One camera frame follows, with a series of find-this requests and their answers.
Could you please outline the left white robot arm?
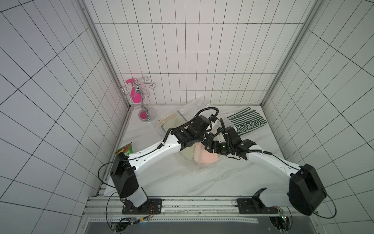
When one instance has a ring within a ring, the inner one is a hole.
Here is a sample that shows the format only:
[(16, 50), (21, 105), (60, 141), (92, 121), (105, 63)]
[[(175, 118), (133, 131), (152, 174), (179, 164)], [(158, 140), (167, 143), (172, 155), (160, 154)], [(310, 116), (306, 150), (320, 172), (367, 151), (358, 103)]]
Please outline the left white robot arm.
[(170, 128), (162, 141), (130, 155), (119, 153), (110, 172), (111, 182), (119, 197), (129, 200), (136, 208), (148, 204), (149, 198), (139, 185), (137, 177), (161, 159), (203, 142), (216, 120), (216, 115), (209, 118), (195, 115), (191, 121)]

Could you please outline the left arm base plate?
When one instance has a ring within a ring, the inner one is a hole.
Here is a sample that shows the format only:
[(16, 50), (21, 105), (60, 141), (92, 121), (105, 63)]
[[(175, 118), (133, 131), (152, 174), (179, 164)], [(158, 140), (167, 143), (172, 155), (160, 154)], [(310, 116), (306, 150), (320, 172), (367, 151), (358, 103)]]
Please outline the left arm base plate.
[(162, 209), (162, 199), (148, 199), (140, 207), (135, 207), (133, 203), (126, 199), (122, 209), (123, 215), (159, 215)]

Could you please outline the pink towel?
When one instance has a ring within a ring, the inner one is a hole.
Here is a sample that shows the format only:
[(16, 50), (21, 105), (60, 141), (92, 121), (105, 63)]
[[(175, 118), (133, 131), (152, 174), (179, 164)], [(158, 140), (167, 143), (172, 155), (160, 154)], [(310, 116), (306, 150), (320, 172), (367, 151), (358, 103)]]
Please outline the pink towel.
[(195, 143), (194, 147), (194, 161), (196, 163), (212, 164), (219, 160), (218, 154), (208, 152), (202, 143)]

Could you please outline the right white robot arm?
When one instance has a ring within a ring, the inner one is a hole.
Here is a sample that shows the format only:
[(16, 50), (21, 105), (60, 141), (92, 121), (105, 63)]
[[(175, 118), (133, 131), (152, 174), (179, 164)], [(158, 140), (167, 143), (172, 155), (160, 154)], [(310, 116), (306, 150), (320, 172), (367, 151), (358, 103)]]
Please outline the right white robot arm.
[(213, 133), (206, 132), (206, 149), (228, 158), (255, 163), (280, 179), (274, 186), (263, 186), (253, 196), (254, 203), (265, 207), (293, 207), (303, 215), (312, 215), (327, 198), (316, 169), (298, 165), (264, 150), (256, 142), (242, 139), (234, 127), (219, 121)]

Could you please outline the clear plastic vacuum bag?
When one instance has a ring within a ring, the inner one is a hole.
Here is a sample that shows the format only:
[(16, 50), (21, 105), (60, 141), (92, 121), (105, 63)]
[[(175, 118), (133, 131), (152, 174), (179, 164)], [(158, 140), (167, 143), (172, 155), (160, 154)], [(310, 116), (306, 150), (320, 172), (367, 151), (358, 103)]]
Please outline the clear plastic vacuum bag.
[(218, 118), (217, 107), (205, 107), (186, 123), (170, 128), (164, 139), (143, 158), (139, 159), (141, 169), (146, 169), (164, 157), (200, 143), (208, 153), (226, 156), (230, 159), (247, 159), (245, 151), (253, 143), (242, 140), (234, 127), (226, 127), (223, 119)]

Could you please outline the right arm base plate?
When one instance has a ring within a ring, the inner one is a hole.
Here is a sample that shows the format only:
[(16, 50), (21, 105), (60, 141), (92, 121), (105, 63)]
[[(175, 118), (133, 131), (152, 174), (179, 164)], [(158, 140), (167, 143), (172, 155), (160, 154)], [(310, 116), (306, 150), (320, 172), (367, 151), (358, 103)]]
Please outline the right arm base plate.
[(255, 215), (255, 214), (277, 214), (277, 208), (265, 207), (258, 199), (237, 199), (235, 206), (239, 210), (239, 214)]

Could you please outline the blue and cream towel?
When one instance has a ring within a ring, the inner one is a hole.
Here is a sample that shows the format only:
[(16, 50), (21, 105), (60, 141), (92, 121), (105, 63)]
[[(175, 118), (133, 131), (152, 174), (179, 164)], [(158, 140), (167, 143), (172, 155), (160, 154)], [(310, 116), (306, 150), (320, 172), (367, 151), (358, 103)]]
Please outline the blue and cream towel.
[(184, 118), (184, 115), (179, 110), (175, 110), (160, 119), (158, 125), (166, 129), (170, 127), (178, 127), (186, 122), (187, 120)]

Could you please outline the light green towel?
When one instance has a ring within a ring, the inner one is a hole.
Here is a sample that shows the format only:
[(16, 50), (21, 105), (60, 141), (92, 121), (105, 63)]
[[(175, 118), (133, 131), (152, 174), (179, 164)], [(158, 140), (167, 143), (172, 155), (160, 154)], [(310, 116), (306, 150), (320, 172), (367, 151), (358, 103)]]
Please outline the light green towel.
[(183, 117), (183, 115), (177, 110), (168, 114), (163, 119), (161, 127), (167, 133), (167, 135), (173, 135), (177, 139), (177, 143), (180, 144), (180, 152), (186, 157), (187, 160), (194, 158), (195, 152), (195, 139), (188, 132), (189, 122)]

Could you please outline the green striped Doraemon towel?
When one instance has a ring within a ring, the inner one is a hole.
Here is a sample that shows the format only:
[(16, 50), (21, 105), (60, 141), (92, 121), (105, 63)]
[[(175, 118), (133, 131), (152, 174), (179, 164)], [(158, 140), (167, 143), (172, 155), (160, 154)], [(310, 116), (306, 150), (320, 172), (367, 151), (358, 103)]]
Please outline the green striped Doraemon towel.
[(248, 134), (267, 124), (266, 119), (250, 107), (229, 116), (228, 119), (234, 124), (239, 136)]

